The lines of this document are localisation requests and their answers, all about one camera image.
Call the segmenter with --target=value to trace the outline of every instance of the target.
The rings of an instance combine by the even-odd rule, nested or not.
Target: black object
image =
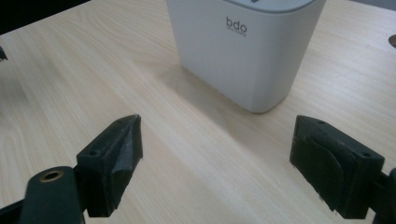
[[[143,158],[140,116],[114,121],[78,153],[78,165],[54,167],[32,177],[25,199],[0,210],[2,224],[80,224],[82,213],[109,217],[120,204]]]
[[[3,60],[8,60],[7,55],[4,53],[4,50],[0,46],[0,62]]]
[[[330,124],[298,116],[290,162],[343,218],[396,223],[396,170],[381,173],[385,159]]]
[[[0,35],[88,1],[2,0],[0,1]]]

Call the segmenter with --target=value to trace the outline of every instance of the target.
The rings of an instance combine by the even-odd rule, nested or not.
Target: dark background
[[[0,0],[0,35],[90,0]]]

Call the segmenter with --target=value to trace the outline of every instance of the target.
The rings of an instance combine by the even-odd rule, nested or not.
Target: black mechanical part
[[[376,223],[395,223],[396,173],[382,174],[384,161],[322,120],[296,119],[290,162],[343,218],[365,219],[371,207]]]
[[[90,217],[109,217],[143,158],[140,122],[138,115],[114,121],[78,154],[74,169],[32,177],[25,199],[0,209],[0,223],[80,224],[85,209]]]
[[[3,60],[8,60],[6,53],[4,52],[4,50],[2,49],[2,47],[0,46],[0,62]]]

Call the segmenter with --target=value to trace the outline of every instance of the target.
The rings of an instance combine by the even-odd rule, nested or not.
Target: bin lid
[[[315,0],[224,0],[256,11],[284,13],[309,5]]]

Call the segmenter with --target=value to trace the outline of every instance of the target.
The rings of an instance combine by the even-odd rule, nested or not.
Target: wood grain surface
[[[297,115],[396,167],[396,12],[328,0],[288,97],[251,114],[180,66],[164,0],[95,0],[0,36],[0,207],[113,120],[142,116],[144,159],[88,223],[371,223],[329,210],[289,163]]]

